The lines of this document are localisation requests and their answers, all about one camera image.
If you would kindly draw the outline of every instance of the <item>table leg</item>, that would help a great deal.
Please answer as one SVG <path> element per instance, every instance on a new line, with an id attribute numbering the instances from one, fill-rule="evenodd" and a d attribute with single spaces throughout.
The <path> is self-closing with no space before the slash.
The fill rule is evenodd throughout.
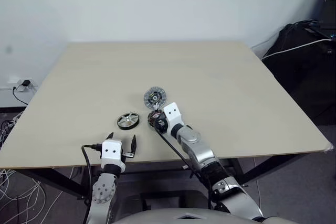
<path id="1" fill-rule="evenodd" d="M 88 194 L 88 191 L 84 186 L 51 168 L 16 169 L 15 171 L 41 181 L 48 186 L 55 187 L 68 194 L 74 195 L 80 199 L 84 199 Z"/>
<path id="2" fill-rule="evenodd" d="M 245 184 L 251 180 L 255 180 L 257 178 L 261 178 L 269 173 L 280 169 L 291 162 L 297 160 L 300 157 L 303 157 L 305 154 L 289 154 L 289 155 L 278 155 L 272 156 L 261 164 L 257 165 L 255 168 L 251 169 L 247 173 L 242 175 L 238 175 L 236 177 L 238 183 L 240 185 Z"/>

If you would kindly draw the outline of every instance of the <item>white wall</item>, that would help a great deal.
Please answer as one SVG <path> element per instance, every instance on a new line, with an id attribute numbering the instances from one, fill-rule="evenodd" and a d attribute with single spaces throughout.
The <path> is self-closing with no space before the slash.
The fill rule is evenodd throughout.
<path id="1" fill-rule="evenodd" d="M 41 84 L 68 41 L 241 40 L 311 17 L 316 0 L 0 0 L 0 89 Z M 272 40 L 257 48 L 265 51 Z M 32 93 L 19 93 L 29 101 Z M 0 90 L 0 107 L 21 106 Z"/>

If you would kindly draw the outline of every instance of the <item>table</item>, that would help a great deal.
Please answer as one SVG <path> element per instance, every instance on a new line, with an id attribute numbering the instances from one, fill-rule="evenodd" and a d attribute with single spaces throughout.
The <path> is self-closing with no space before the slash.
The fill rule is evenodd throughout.
<path id="1" fill-rule="evenodd" d="M 184 122 L 218 157 L 281 155 L 240 174 L 240 183 L 300 153 L 331 148 L 243 43 L 86 42 L 68 45 L 0 151 L 0 167 L 72 194 L 77 187 L 74 195 L 80 196 L 83 188 L 50 168 L 85 165 L 81 145 L 101 143 L 111 132 L 126 151 L 136 135 L 132 162 L 177 160 L 148 126 L 143 95 L 152 86 L 166 91 L 166 104 L 177 103 Z M 140 123 L 122 131 L 116 121 L 126 112 L 138 113 Z M 100 164 L 99 153 L 88 155 L 91 164 Z"/>

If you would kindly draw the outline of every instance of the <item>wall socket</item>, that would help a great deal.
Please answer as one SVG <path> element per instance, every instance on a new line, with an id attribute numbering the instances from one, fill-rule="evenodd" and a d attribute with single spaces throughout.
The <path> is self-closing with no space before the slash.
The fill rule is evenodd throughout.
<path id="1" fill-rule="evenodd" d="M 25 86 L 20 86 L 24 80 L 29 80 L 30 85 L 25 87 Z M 24 91 L 26 89 L 31 89 L 32 87 L 37 87 L 36 82 L 32 78 L 19 78 L 19 79 L 11 79 L 7 82 L 7 87 L 5 88 L 0 88 L 0 90 L 13 90 L 13 87 L 16 87 L 16 91 Z"/>

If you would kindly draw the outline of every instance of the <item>floor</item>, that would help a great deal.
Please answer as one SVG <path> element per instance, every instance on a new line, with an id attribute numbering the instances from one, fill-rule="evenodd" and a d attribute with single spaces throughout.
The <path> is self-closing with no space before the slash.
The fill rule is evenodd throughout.
<path id="1" fill-rule="evenodd" d="M 1 115 L 0 121 L 13 117 L 13 115 Z M 320 131 L 336 145 L 336 126 L 320 126 Z M 265 216 L 280 216 L 301 224 L 335 224 L 336 223 L 336 151 L 327 153 L 312 153 L 291 163 L 290 165 L 259 179 L 261 209 Z M 256 162 L 262 162 L 264 158 L 256 158 Z M 252 158 L 239 160 L 244 171 L 254 166 Z M 69 176 L 71 168 L 58 169 Z M 80 181 L 81 174 L 74 169 L 74 180 Z M 143 175 L 122 175 L 118 184 L 119 199 L 134 195 L 139 192 L 160 190 L 195 189 L 206 193 L 203 186 L 195 179 L 189 179 L 185 172 L 171 173 L 170 177 L 156 174 L 155 177 L 143 177 Z M 33 181 L 28 177 L 16 173 L 10 177 L 10 185 L 7 194 L 16 197 L 33 186 Z M 44 210 L 31 224 L 40 223 L 49 206 L 58 196 L 59 191 L 47 185 L 43 185 L 47 199 Z M 248 183 L 246 191 L 259 203 L 256 182 Z M 0 200 L 0 208 L 7 203 L 7 199 Z M 0 223 L 24 223 L 26 214 L 13 218 L 13 215 L 26 209 L 26 200 L 12 201 L 4 209 L 0 210 Z M 162 207 L 171 207 L 168 201 Z M 39 196 L 36 204 L 29 211 L 28 219 L 34 217 L 43 205 L 43 197 Z M 67 193 L 61 194 L 51 208 L 43 223 L 81 223 L 86 207 L 81 200 Z"/>

